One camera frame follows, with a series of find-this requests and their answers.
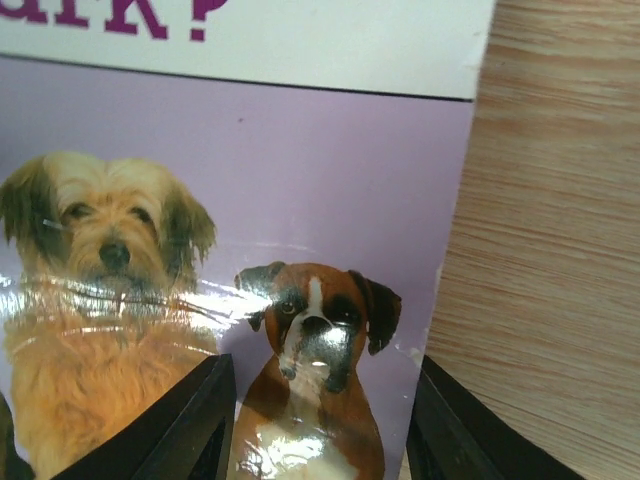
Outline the dog picture book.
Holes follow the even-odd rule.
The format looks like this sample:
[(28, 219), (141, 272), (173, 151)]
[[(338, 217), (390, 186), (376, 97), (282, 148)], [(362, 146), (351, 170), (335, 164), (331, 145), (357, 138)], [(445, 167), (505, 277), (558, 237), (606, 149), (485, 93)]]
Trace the dog picture book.
[(2, 477), (229, 354), (225, 479), (396, 478), (495, 8), (3, 2)]

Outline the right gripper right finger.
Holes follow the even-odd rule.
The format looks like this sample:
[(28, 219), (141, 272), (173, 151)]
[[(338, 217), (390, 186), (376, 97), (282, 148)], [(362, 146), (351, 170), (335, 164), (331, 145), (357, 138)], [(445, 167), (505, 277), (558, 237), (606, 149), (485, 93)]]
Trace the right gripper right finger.
[(433, 359), (422, 362), (406, 444), (416, 480), (578, 480)]

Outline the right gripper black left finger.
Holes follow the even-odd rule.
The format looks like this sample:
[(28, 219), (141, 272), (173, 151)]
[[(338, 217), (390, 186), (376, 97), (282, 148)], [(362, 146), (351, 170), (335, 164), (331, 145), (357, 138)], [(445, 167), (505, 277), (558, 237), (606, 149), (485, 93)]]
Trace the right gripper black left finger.
[(235, 406), (232, 356), (210, 356), (128, 427), (56, 478), (223, 480)]

